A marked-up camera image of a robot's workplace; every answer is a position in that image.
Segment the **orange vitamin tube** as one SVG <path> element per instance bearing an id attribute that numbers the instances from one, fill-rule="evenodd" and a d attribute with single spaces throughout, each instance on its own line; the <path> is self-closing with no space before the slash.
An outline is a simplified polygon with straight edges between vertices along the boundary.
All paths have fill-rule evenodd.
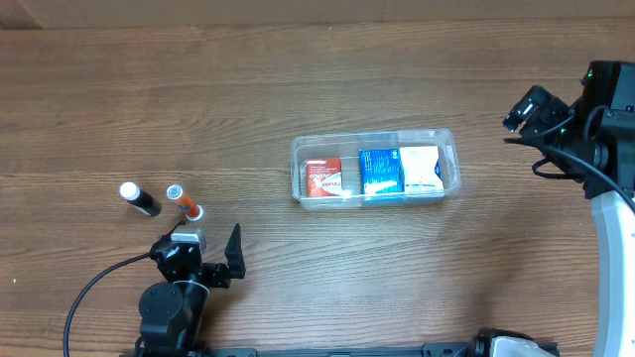
<path id="1" fill-rule="evenodd" d="M 203 208 L 197 204 L 179 184 L 172 184 L 166 190 L 167 198 L 175 203 L 189 221 L 198 221 L 204 215 Z"/>

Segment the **dark bottle white cap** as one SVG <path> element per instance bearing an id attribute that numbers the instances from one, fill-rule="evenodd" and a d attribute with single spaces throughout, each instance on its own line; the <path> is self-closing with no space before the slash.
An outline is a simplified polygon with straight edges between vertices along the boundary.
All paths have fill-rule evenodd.
<path id="1" fill-rule="evenodd" d="M 148 216 L 158 216 L 162 206 L 151 194 L 141 189 L 135 182 L 126 181 L 119 187 L 120 196 L 135 209 Z"/>

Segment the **red Panadol box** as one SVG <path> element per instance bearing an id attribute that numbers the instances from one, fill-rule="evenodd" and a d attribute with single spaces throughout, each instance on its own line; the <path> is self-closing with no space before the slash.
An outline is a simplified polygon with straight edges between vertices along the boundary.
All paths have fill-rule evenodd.
<path id="1" fill-rule="evenodd" d="M 307 161 L 307 184 L 310 197 L 342 194 L 340 158 L 320 158 Z"/>

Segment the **white medicine box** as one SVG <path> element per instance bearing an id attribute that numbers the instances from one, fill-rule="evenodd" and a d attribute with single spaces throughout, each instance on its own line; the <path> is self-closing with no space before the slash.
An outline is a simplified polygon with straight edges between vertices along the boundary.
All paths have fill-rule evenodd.
<path id="1" fill-rule="evenodd" d="M 437 146 L 402 147 L 399 152 L 405 192 L 444 189 L 440 152 Z"/>

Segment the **blue VapoDrops box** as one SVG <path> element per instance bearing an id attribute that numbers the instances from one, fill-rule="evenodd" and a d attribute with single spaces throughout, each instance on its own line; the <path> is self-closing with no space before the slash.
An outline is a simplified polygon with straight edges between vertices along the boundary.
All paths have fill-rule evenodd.
<path id="1" fill-rule="evenodd" d="M 398 149 L 359 152 L 362 191 L 366 195 L 403 192 L 403 174 Z"/>

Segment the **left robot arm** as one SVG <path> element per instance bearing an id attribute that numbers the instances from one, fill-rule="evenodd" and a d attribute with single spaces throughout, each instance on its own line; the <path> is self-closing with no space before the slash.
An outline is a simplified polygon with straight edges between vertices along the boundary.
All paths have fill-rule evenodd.
<path id="1" fill-rule="evenodd" d="M 210 291 L 228 289 L 246 274 L 241 229 L 236 224 L 224 250 L 224 263 L 206 263 L 202 229 L 179 222 L 150 249 L 165 280 L 148 287 L 139 300 L 138 356 L 207 356 L 198 340 Z"/>

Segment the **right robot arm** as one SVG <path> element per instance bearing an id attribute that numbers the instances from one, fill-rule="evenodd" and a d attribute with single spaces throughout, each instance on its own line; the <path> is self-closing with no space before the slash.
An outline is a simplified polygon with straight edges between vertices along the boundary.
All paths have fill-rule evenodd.
<path id="1" fill-rule="evenodd" d="M 539 150 L 536 173 L 581 184 L 591 204 L 599 254 L 598 320 L 593 353 L 634 353 L 634 65 L 594 60 L 571 105 L 534 85 L 504 118 L 508 143 Z"/>

